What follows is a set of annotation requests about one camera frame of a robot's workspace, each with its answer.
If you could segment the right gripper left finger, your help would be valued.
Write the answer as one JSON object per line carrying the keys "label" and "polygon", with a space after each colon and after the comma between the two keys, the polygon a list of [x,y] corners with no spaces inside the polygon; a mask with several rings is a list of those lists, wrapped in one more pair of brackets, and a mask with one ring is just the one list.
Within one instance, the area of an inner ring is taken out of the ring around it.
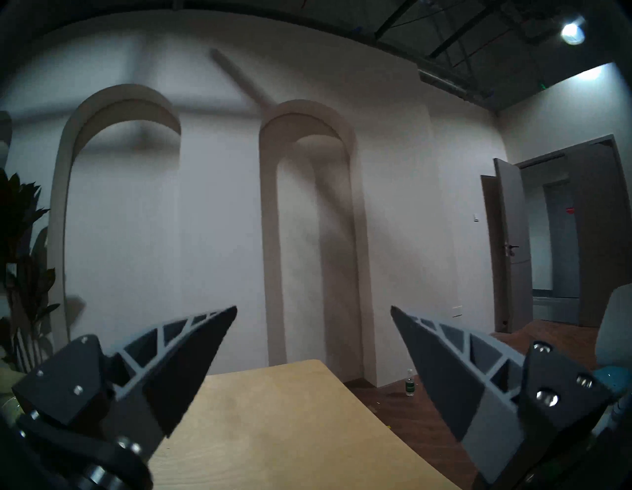
{"label": "right gripper left finger", "polygon": [[230,306],[104,351],[85,334],[13,388],[11,489],[152,489],[149,460],[192,404],[235,321]]}

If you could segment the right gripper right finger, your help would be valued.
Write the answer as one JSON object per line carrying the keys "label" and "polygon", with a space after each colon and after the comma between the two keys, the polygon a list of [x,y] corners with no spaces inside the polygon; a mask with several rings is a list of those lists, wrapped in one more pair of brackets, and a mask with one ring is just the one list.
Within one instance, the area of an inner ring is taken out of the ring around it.
{"label": "right gripper right finger", "polygon": [[493,336],[391,307],[416,372],[482,489],[545,489],[589,450],[614,393],[545,340]]}

